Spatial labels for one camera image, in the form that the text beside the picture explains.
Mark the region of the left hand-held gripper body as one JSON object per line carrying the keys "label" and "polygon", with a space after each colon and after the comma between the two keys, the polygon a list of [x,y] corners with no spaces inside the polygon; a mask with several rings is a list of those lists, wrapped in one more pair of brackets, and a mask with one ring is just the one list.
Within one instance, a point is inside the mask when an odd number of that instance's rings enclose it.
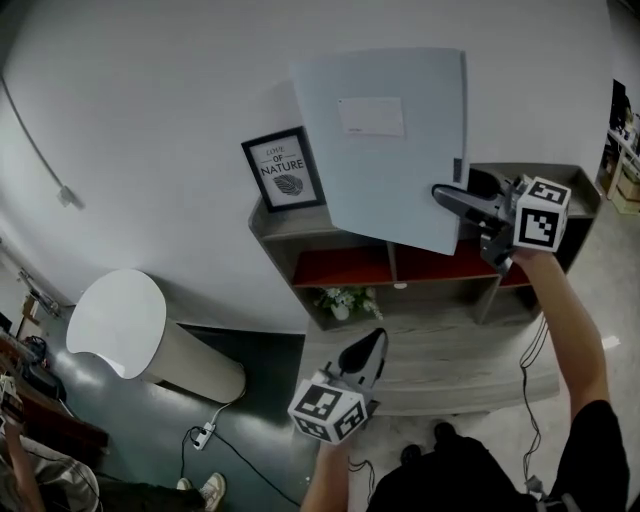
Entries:
{"label": "left hand-held gripper body", "polygon": [[385,360],[347,372],[337,359],[299,384],[287,412],[301,434],[339,445],[364,426],[380,403],[373,387]]}

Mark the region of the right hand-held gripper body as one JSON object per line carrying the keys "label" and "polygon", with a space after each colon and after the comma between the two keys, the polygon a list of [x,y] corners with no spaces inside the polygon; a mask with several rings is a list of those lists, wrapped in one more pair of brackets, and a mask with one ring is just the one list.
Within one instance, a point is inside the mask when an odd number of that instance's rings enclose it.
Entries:
{"label": "right hand-held gripper body", "polygon": [[501,223],[476,224],[481,230],[481,257],[501,276],[509,273],[512,255],[520,249],[558,250],[571,198],[568,187],[540,177],[506,179],[508,188],[501,195]]}

